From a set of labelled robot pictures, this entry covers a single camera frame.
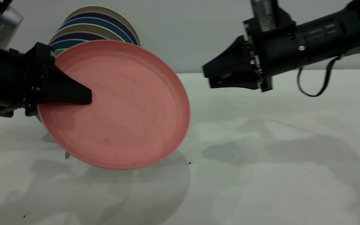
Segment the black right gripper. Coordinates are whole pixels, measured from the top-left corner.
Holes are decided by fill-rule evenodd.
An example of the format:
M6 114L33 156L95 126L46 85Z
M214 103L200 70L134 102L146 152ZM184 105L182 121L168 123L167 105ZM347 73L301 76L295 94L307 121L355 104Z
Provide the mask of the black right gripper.
M283 9L254 9L254 17L244 21L248 42L241 35L213 60L206 63L203 73L209 78L210 88L273 89L272 77L281 73L287 51L295 46L296 23ZM250 64L250 51L255 60L256 76Z

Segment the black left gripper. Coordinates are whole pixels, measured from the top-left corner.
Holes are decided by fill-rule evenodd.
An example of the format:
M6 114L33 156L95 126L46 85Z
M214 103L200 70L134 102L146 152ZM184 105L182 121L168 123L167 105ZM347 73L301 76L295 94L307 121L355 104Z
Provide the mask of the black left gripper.
M28 117L38 114L37 103L91 104L92 91L69 77L55 63L55 48L37 42L26 53L8 49L0 93L9 104L0 103L0 117L11 118L25 109Z

